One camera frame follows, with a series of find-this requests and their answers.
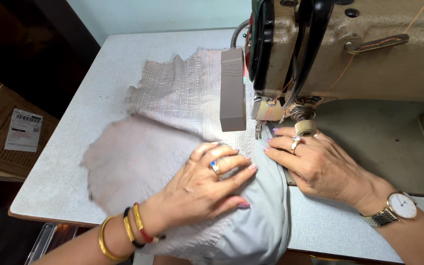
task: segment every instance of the light blue wall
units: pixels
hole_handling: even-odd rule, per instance
[[[67,0],[99,45],[109,35],[235,28],[251,0]]]

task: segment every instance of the white watch face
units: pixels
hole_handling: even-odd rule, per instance
[[[416,205],[409,197],[400,193],[394,193],[389,196],[388,203],[390,209],[396,215],[406,219],[415,218]]]

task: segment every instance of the hand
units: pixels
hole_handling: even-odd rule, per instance
[[[194,150],[168,185],[140,205],[147,233],[157,235],[174,226],[215,218],[237,207],[248,208],[245,198],[229,195],[256,173],[256,164],[250,166],[249,159],[237,154],[229,146],[217,147],[213,143]],[[212,161],[217,161],[222,174],[236,167],[248,167],[221,181],[210,167]]]
[[[269,158],[289,169],[299,189],[308,195],[344,202],[361,214],[375,214],[396,189],[358,165],[338,144],[320,133],[301,138],[295,156],[290,151],[295,129],[275,129],[276,137],[264,148]]]

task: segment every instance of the gold watch band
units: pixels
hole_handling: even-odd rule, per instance
[[[371,216],[363,216],[364,221],[370,224],[371,226],[379,227],[388,225],[391,222],[399,221],[397,216],[393,214],[389,209],[384,208],[384,210],[378,212],[377,214],[373,214]]]

